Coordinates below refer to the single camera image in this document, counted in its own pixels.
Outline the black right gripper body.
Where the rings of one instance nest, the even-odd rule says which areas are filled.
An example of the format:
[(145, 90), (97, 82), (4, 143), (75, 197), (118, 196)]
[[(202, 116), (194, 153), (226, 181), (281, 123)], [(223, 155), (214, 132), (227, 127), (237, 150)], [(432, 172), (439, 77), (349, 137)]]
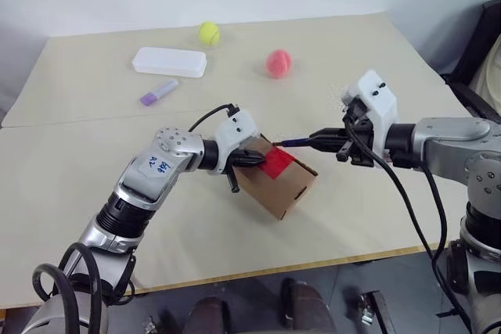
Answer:
[(373, 124), (366, 114), (368, 109), (361, 99), (353, 99), (343, 116), (347, 141), (336, 152), (339, 162), (348, 162), (360, 167), (373, 167)]

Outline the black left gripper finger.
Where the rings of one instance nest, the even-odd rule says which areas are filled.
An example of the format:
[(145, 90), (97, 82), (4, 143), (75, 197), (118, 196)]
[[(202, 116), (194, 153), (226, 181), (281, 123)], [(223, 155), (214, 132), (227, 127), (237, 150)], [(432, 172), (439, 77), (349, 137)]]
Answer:
[(228, 179), (231, 192), (232, 193), (238, 193), (240, 191), (240, 187), (239, 187), (238, 181), (236, 179), (236, 175), (234, 173), (234, 170), (233, 169), (228, 169), (225, 172), (225, 175), (226, 175), (226, 177)]
[(266, 161), (265, 155), (255, 150), (246, 150), (246, 165), (255, 167), (263, 164)]

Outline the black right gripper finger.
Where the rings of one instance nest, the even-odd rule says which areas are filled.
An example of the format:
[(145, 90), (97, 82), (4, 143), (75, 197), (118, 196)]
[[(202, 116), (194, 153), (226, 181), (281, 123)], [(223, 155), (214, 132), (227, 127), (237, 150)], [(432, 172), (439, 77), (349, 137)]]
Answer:
[(311, 147), (324, 153), (338, 153), (346, 142), (345, 138), (316, 138), (311, 140)]
[(345, 142), (347, 140), (347, 132), (344, 128), (325, 127), (310, 134), (310, 137), (322, 142)]

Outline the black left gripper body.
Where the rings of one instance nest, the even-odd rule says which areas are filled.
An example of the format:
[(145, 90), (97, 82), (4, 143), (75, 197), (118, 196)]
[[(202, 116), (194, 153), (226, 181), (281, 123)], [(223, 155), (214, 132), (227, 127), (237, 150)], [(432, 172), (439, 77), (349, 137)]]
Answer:
[(245, 149), (236, 149), (229, 154), (224, 173), (227, 174), (234, 167), (249, 167), (250, 165), (251, 153)]

